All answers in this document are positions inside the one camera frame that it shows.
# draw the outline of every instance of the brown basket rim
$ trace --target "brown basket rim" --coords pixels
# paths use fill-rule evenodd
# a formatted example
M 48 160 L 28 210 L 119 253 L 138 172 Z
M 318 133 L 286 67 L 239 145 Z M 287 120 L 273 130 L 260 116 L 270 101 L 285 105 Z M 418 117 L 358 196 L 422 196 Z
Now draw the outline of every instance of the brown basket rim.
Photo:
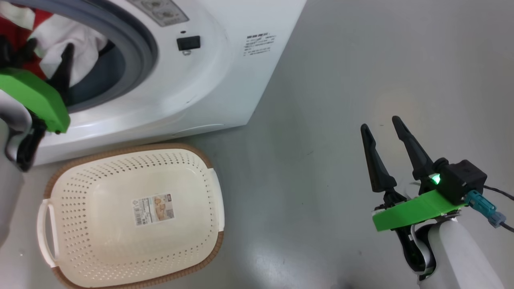
M 118 150 L 113 150 L 113 151 L 109 151 L 109 152 L 105 152 L 105 153 L 100 153 L 100 154 L 96 154 L 96 155 L 83 157 L 80 159 L 70 161 L 69 163 L 65 164 L 48 181 L 48 184 L 46 185 L 46 188 L 45 188 L 45 192 L 43 194 L 43 198 L 45 198 L 45 199 L 50 198 L 50 196 L 52 194 L 52 189 L 55 186 L 59 177 L 61 177 L 62 174 L 64 174 L 67 170 L 69 170 L 73 167 L 85 164 L 87 162 L 111 157 L 111 156 L 117 156 L 117 155 L 141 152 L 141 151 L 164 150 L 164 149 L 184 149 L 184 150 L 191 151 L 191 152 L 195 153 L 196 155 L 198 155 L 204 161 L 207 168 L 209 168 L 209 169 L 212 168 L 211 162 L 209 161 L 207 156 L 202 151 L 200 151 L 190 145 L 184 144 L 184 143 L 157 143 L 157 144 L 147 144 L 145 146 L 118 149 Z M 205 258 L 200 263 L 198 263 L 194 266 L 191 266 L 189 268 L 186 268 L 186 269 L 183 269 L 178 272 L 171 273 L 171 274 L 167 274 L 167 275 L 164 275 L 161 277 L 149 279 L 149 280 L 128 283 L 128 284 L 114 285 L 114 286 L 94 287 L 94 288 L 98 288 L 98 289 L 139 289 L 139 288 L 143 288 L 143 287 L 147 287 L 147 286 L 152 286 L 152 285 L 157 285 L 157 284 L 161 284 L 164 282 L 168 282 L 173 279 L 177 279 L 179 277 L 183 277 L 185 275 L 194 273 L 194 272 L 204 268 L 205 266 L 207 266 L 207 264 L 209 264 L 214 259 L 214 257 L 216 257 L 216 255 L 218 254 L 218 252 L 222 246 L 223 237 L 224 237 L 224 232 L 223 231 L 218 232 L 218 238 L 216 240 L 216 244 L 214 245 L 214 248 L 212 249 L 211 253 L 207 256 L 207 258 Z M 52 272 L 57 277 L 57 279 L 67 288 L 70 288 L 70 289 L 91 288 L 91 287 L 78 286 L 75 283 L 71 282 L 62 273 L 59 266 L 52 268 Z

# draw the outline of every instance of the barcode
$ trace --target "barcode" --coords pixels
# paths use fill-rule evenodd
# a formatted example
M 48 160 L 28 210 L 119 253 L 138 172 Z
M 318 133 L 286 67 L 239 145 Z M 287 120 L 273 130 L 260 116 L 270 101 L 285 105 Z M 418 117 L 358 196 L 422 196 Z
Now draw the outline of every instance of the barcode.
M 141 210 L 139 207 L 134 208 L 134 216 L 136 217 L 136 226 L 142 225 L 143 221 L 141 220 Z
M 173 214 L 173 210 L 166 210 L 166 216 L 168 216 L 170 219 L 173 219 L 175 214 Z

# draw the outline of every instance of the laundry basket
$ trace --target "laundry basket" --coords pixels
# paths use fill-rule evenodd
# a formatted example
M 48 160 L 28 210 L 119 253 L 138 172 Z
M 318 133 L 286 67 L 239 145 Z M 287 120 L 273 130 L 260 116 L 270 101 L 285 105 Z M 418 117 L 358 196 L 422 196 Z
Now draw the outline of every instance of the laundry basket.
M 142 288 L 205 267 L 221 247 L 224 225 L 222 193 L 209 160 L 185 144 L 165 143 L 61 168 L 39 209 L 38 241 L 45 261 L 69 288 Z

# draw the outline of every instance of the basket handle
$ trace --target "basket handle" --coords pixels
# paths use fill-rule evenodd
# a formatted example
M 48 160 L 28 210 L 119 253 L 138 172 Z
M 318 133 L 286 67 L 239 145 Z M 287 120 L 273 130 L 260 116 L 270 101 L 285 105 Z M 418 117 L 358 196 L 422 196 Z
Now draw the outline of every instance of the basket handle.
M 50 223 L 52 226 L 52 237 L 53 237 L 53 250 L 55 252 L 55 258 L 52 256 L 50 252 L 50 248 L 48 247 L 48 242 L 46 239 L 46 211 L 50 211 Z M 41 254 L 43 254 L 43 258 L 46 263 L 50 265 L 50 267 L 56 267 L 57 258 L 59 257 L 59 246 L 57 244 L 57 228 L 56 228 L 56 219 L 55 212 L 53 209 L 53 205 L 50 203 L 50 199 L 46 198 L 43 200 L 41 205 L 39 206 L 38 212 L 38 243 L 39 250 Z

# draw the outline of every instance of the blue connector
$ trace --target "blue connector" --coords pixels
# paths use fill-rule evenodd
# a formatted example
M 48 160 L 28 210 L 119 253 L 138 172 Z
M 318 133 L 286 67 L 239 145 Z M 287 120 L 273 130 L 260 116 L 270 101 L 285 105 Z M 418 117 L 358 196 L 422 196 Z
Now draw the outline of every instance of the blue connector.
M 507 220 L 504 214 L 496 212 L 495 205 L 484 198 L 484 196 L 482 196 L 476 190 L 469 191 L 469 193 L 466 195 L 464 203 L 468 204 L 471 208 L 484 215 L 489 221 L 489 224 L 491 224 L 491 226 L 494 228 L 498 228 L 502 222 Z

